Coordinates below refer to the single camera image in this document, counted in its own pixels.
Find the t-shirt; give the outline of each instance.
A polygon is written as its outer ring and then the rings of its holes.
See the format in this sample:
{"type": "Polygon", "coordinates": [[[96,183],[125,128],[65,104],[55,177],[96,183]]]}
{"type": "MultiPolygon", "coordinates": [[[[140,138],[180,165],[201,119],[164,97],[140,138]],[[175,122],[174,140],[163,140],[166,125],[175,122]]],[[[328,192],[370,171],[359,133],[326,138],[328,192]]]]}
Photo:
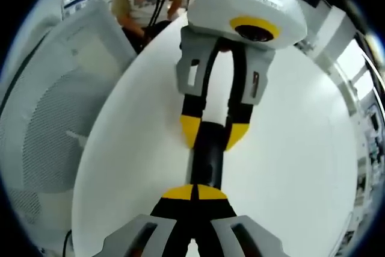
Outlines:
{"type": "MultiPolygon", "coordinates": [[[[116,17],[129,14],[137,24],[146,27],[155,10],[156,1],[157,0],[113,0],[111,11],[116,17]]],[[[167,10],[166,2],[159,14],[158,22],[167,20],[167,10]]]]}

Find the white surface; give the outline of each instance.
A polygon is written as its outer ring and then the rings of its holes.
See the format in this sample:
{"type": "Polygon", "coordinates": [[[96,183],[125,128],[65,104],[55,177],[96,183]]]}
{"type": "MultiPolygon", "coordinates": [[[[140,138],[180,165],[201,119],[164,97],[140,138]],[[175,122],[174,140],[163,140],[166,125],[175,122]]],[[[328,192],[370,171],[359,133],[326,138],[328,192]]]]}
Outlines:
{"type": "MultiPolygon", "coordinates": [[[[174,72],[184,24],[181,17],[151,42],[95,123],[75,184],[76,256],[98,253],[107,235],[149,214],[167,189],[185,183],[189,152],[174,72]]],[[[229,55],[221,55],[214,68],[223,62],[221,73],[212,75],[212,95],[231,85],[229,55]]],[[[224,157],[223,191],[238,215],[277,235],[291,257],[326,257],[356,190],[348,110],[327,75],[293,47],[277,52],[268,77],[249,132],[224,157]]],[[[225,110],[212,102],[226,97],[210,98],[211,108],[225,110]]]]}

